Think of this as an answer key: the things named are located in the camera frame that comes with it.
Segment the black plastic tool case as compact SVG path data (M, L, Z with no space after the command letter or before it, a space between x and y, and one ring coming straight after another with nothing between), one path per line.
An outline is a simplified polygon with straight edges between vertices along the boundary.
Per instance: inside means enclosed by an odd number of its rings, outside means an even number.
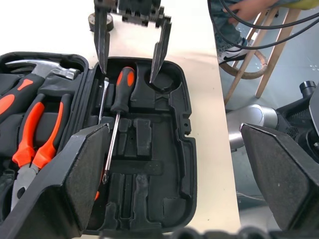
M9 68L5 64L29 59L53 61L80 71L74 80L50 75L36 93L46 95L46 100L33 138L34 149L48 140L62 96L72 96L68 123L56 155L71 136L99 125L104 78L109 78L100 123L108 123L110 129L104 170L116 117L111 112L116 82L124 67L135 70L129 111L120 117L108 181L101 182L98 188L99 198L94 201L82 235L161 234L187 225L196 209L197 182L196 144L189 136L191 106L183 70L166 61L155 82L150 84L150 59L111 57L104 75L98 65L90 68L88 61L79 55L12 52L0 56L0 97L34 69L33 65ZM20 125L30 105L0 122L0 226L12 211L12 188L19 170L12 156L17 151Z

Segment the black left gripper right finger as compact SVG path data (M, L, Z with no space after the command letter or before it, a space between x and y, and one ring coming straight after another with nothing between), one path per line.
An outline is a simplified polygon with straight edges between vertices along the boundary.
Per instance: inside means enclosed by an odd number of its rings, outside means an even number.
M288 134L243 123L258 188L282 230L319 230L319 164Z

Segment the orange handled pliers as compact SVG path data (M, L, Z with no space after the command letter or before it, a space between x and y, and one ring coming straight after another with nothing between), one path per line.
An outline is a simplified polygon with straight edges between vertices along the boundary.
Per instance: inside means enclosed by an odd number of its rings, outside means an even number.
M19 166L13 183L11 207L13 210L39 171L56 155L64 129L68 123L72 96L64 94L59 103L58 115L53 130L45 144L34 149L33 138L45 110L46 95L39 94L27 109L19 129L19 144L12 161Z

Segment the white sneaker black swoosh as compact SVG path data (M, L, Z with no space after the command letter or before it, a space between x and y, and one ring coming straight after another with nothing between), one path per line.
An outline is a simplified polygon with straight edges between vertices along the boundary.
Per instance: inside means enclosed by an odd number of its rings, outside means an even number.
M240 46L250 46L249 42L245 37L241 35L228 36L227 39L236 45ZM228 44L226 41L222 39L220 36L216 36L216 49L217 49L217 60L218 64L221 65L223 63L243 60L249 50L241 49L231 44Z

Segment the bystander bare hand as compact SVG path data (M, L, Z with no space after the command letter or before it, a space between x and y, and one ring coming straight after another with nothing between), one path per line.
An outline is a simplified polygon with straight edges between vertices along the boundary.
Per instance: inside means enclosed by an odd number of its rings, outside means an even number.
M250 21L260 12L266 10L277 2L277 0L240 0L231 4L228 8L244 21Z

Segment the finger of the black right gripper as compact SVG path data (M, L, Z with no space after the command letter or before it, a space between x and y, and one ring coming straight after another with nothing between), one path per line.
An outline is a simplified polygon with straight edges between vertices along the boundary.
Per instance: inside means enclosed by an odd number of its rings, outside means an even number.
M171 31L171 19L165 18L161 25L161 33L160 33L159 42L155 44L155 48L154 48L152 68L151 68L151 74L150 74L150 84L153 84L155 82L155 79L165 60L167 49L168 49L170 31Z
M94 0L94 8L94 43L101 72L106 75L110 46L110 34L107 31L107 9L104 5L104 0Z

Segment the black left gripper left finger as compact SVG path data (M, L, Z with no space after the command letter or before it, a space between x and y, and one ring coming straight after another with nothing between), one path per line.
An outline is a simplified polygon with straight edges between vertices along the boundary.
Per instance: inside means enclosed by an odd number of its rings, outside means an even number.
M100 185L109 137L106 123L71 136L0 226L0 239L80 237Z

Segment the blue jeans leg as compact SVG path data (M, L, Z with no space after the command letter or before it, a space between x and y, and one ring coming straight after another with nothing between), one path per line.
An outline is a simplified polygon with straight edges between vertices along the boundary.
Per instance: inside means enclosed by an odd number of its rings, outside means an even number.
M229 23L228 19L231 17L229 13L223 11L223 5L220 0L207 0L208 10L211 20L214 24L214 35L217 53L220 54L226 50L235 47L222 38L222 34L228 41L241 45L243 37L241 33L236 30L234 24Z

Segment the wooden stool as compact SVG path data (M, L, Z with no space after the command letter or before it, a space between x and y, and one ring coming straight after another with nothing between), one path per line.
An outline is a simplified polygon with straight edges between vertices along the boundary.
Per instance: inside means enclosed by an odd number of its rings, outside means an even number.
M283 24L286 23L292 23L293 20L297 20L298 16L300 15L300 12L302 10L305 10L306 8L303 8L302 5L304 4L304 1L292 3L292 4L285 4L282 5L282 7L288 8L288 12L284 18ZM270 10L265 10L261 13L259 13L254 21L254 24L262 24L262 26L270 26L270 24L273 22L275 15L278 13L279 7L275 7ZM279 33L277 35L276 42L280 40L284 40L284 38L288 37L289 34L292 32L293 26L290 27L284 27L283 29L279 30ZM257 28L251 27L248 35L247 40L252 40L253 34L257 31ZM258 30L256 33L256 38L254 39L253 46L258 46L258 44L261 43L262 39L266 35L266 30ZM227 63L224 63L221 65L221 68L227 72L228 74L234 76L234 80L232 82L232 85L224 99L224 104L227 105L228 101L230 100L232 94L234 93L239 81L241 79L245 80L254 80L261 77L258 89L255 93L256 98L260 98L267 83L268 80L276 66L276 63L278 62L278 59L281 56L281 53L285 47L286 43L281 43L279 45L276 45L272 48L272 52L270 55L270 58L267 60L266 57L260 52L260 50L253 50L252 53L248 53L248 56L246 56L241 63L240 67L237 68L237 65L239 63L239 60L234 61L234 63L230 66ZM254 55L259 59L261 63L261 69L258 72L245 72L246 68L248 67L250 61L253 58Z

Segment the silver and black robot body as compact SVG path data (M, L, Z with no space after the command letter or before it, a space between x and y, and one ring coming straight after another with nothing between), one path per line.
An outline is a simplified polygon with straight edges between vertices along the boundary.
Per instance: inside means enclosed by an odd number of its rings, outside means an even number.
M231 151L244 146L240 132L242 123L263 126L288 134L305 150L319 149L319 85L313 81L300 84L303 97L278 109L252 104L237 110L227 110L226 120Z

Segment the bystander yellow garment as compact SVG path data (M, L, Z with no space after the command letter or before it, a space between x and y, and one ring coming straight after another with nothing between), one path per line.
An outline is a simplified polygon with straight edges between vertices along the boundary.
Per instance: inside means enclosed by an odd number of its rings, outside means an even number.
M298 0L296 2L282 4L282 7L309 10L319 6L319 0Z

